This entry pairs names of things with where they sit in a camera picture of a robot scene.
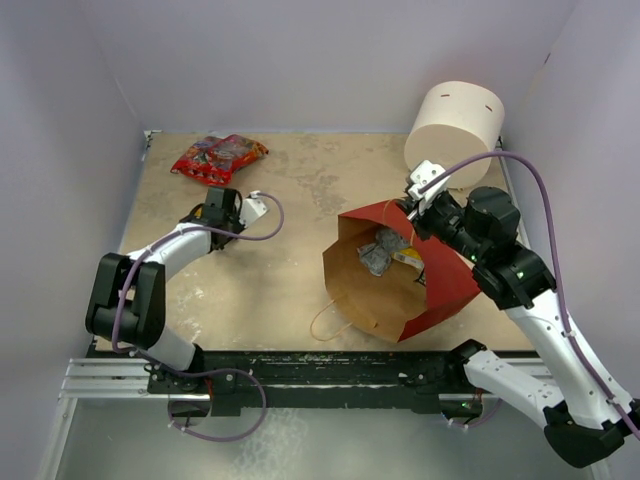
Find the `red paper bag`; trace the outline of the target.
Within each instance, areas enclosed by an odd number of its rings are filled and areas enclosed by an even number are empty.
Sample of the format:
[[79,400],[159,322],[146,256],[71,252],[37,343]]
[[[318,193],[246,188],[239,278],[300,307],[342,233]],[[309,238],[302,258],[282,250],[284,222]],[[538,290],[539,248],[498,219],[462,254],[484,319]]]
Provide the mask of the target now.
[[[392,259],[381,276],[361,264],[356,249],[376,243],[383,227],[397,231],[410,242],[423,263],[416,269]],[[330,341],[350,327],[393,344],[420,334],[460,313],[480,293],[471,269],[435,238],[420,240],[395,199],[337,216],[337,240],[322,254],[324,284],[329,305],[347,324],[321,337],[311,321],[311,336]]]

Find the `large red snack bag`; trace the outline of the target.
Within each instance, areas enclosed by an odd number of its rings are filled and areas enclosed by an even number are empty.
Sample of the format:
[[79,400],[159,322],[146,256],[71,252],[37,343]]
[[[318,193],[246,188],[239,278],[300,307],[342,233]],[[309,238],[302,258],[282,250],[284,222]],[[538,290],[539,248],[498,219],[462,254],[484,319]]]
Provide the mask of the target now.
[[242,135],[210,135],[192,144],[173,164],[170,172],[206,186],[226,187],[236,172],[261,160],[268,153],[264,144]]

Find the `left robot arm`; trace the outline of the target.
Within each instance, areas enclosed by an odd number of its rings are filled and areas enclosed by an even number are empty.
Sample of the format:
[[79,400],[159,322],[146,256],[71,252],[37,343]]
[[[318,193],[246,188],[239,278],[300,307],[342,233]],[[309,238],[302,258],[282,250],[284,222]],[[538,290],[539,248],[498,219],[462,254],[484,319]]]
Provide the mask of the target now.
[[224,248],[242,233],[242,196],[211,187],[163,242],[128,255],[104,255],[97,268],[85,319],[86,330],[125,343],[171,369],[184,392],[206,378],[202,349],[180,337],[166,320],[166,283],[198,258]]

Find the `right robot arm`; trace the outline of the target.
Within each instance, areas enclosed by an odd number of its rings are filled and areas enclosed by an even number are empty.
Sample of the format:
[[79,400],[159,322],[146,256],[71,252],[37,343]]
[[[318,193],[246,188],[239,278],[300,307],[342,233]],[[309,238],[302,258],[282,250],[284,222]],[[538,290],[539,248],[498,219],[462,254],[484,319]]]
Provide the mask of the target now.
[[475,341],[445,366],[456,391],[488,390],[540,427],[566,463],[584,468],[619,449],[639,424],[639,402],[611,377],[574,321],[561,314],[560,286],[545,262],[518,240],[520,212],[495,187],[460,205],[443,187],[405,190],[399,206],[417,236],[436,238],[473,264],[472,278],[524,333],[553,380],[545,383]]

